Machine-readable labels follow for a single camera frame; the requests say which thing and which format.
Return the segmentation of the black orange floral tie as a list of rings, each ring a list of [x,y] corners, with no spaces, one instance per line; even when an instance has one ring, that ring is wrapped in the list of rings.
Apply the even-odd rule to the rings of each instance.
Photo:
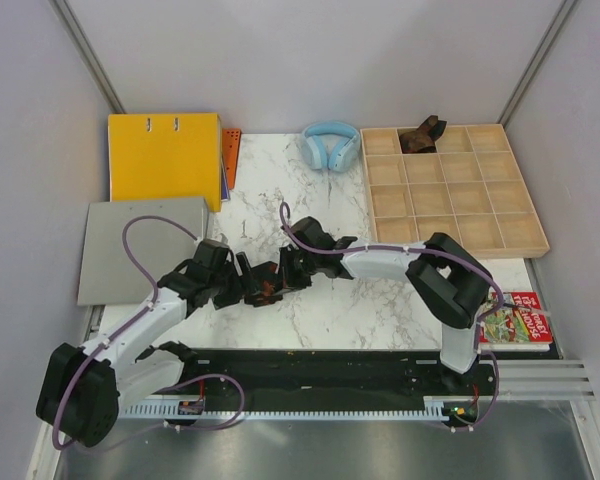
[[[275,262],[268,261],[248,267],[243,273],[245,293],[243,301],[253,307],[275,304],[283,298],[287,287],[284,272]]]

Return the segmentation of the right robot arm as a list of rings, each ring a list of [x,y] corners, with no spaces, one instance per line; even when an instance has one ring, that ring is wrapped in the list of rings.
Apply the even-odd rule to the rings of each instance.
[[[442,324],[438,381],[447,392],[463,392],[474,381],[478,357],[477,322],[488,294],[500,294],[492,274],[451,236],[434,233],[413,244],[374,243],[357,237],[334,239],[313,217],[281,227],[308,261],[306,276],[382,279],[410,283]]]

